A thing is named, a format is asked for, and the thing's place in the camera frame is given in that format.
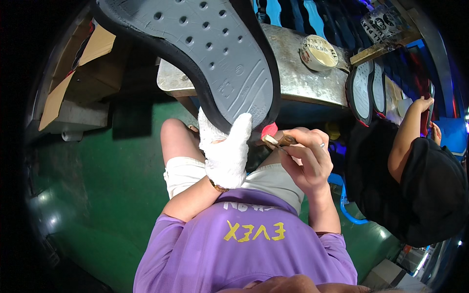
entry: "knee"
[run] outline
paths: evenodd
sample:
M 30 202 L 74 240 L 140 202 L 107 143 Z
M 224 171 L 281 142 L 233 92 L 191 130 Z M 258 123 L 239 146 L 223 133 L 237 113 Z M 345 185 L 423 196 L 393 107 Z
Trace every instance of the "knee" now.
M 179 119 L 176 118 L 170 118 L 165 120 L 163 122 L 163 125 L 161 125 L 161 135 L 163 136 L 164 134 L 177 134 L 181 130 L 186 130 L 186 125 L 184 122 L 182 122 Z

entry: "shoe sole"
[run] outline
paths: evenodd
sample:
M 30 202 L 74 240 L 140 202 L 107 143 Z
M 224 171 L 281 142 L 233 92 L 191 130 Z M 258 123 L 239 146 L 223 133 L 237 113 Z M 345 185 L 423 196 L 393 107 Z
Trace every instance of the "shoe sole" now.
M 368 81 L 368 93 L 373 102 L 373 109 L 386 116 L 386 88 L 384 68 L 377 62 L 373 62 L 374 70 Z
M 111 33 L 144 40 L 183 71 L 220 130 L 242 113 L 253 129 L 275 121 L 280 76 L 249 1 L 92 0 L 91 10 Z
M 371 123 L 372 101 L 368 94 L 373 61 L 365 62 L 352 69 L 348 75 L 345 93 L 348 104 L 355 117 L 365 126 Z

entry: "green floor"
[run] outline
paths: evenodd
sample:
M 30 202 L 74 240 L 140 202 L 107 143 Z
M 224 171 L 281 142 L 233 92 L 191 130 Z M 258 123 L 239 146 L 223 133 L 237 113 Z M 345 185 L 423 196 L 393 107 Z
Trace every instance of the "green floor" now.
M 113 129 L 86 133 L 79 143 L 56 140 L 34 150 L 38 218 L 52 231 L 49 238 L 115 292 L 131 292 L 154 222 L 168 201 L 161 124 L 167 118 L 195 121 L 178 102 L 153 104 L 149 109 L 151 131 L 148 128 L 145 136 L 125 138 L 125 131 L 117 135 L 119 125 L 125 128 L 134 121 L 131 114 L 118 115 L 117 109 Z M 338 201 L 340 189 L 336 193 Z M 349 210 L 352 215 L 359 213 L 354 205 Z M 382 259 L 394 257 L 400 244 L 375 223 L 353 225 L 339 214 L 361 282 Z

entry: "gray insole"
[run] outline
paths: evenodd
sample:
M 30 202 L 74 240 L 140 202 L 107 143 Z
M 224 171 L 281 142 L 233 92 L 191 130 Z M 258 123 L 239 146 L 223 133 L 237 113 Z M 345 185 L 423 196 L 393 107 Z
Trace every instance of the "gray insole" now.
M 373 70 L 372 61 L 359 65 L 353 79 L 353 99 L 358 114 L 364 119 L 370 115 L 370 98 L 368 96 L 368 77 Z
M 164 38 L 201 69 L 215 104 L 233 124 L 252 114 L 255 128 L 272 104 L 272 77 L 257 42 L 228 0 L 99 0 L 116 23 Z
M 383 67 L 375 62 L 375 70 L 373 76 L 373 98 L 375 100 L 375 105 L 379 112 L 384 112 L 384 99 L 385 95 L 383 92 Z

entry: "beige shorts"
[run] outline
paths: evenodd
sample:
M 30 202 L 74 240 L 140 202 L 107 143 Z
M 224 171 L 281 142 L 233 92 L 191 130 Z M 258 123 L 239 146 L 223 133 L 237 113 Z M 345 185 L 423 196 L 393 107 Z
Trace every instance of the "beige shorts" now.
M 205 164 L 188 157 L 169 159 L 163 174 L 169 199 L 188 189 L 205 175 Z M 242 188 L 257 189 L 275 195 L 290 204 L 300 214 L 304 193 L 295 185 L 282 164 L 272 164 L 251 172 Z

